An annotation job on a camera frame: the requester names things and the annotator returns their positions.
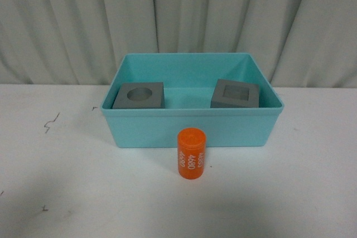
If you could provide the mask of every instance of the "black mark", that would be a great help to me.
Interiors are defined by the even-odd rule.
[[[59,115],[60,115],[60,113],[58,113],[58,115],[56,116],[55,120],[48,121],[48,122],[44,125],[44,128],[47,128],[45,134],[47,134],[47,132],[50,130],[50,127],[48,127],[47,124],[48,124],[48,123],[53,123],[54,121],[56,121]]]

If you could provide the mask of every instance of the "plastic bin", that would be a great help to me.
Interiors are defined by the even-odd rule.
[[[217,79],[259,85],[258,108],[210,108]],[[165,109],[112,109],[124,82],[163,82]],[[119,147],[176,147],[183,128],[208,147],[263,146],[284,104],[250,54],[128,54],[101,105]]]

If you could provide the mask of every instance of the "gray curtain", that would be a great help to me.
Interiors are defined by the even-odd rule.
[[[0,82],[108,84],[131,52],[249,52],[273,86],[357,87],[357,0],[0,0]]]

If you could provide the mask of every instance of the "orange cylinder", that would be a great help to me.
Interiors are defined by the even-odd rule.
[[[199,178],[204,171],[206,134],[198,128],[185,128],[177,135],[178,172],[187,179]]]

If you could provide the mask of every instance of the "gray block with square hole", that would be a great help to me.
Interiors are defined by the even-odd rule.
[[[165,108],[163,82],[123,83],[113,109]]]
[[[211,108],[257,108],[259,85],[218,79]]]

